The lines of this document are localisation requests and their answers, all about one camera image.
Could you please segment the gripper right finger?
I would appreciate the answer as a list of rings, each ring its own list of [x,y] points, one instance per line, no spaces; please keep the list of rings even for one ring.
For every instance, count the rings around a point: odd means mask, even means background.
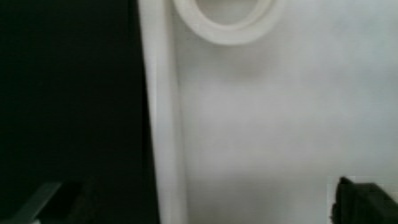
[[[331,224],[398,224],[398,202],[374,183],[339,178]]]

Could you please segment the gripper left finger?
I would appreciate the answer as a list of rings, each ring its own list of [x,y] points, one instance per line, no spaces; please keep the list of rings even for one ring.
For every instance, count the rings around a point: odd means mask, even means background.
[[[97,224],[95,215],[90,182],[28,182],[4,188],[4,224]]]

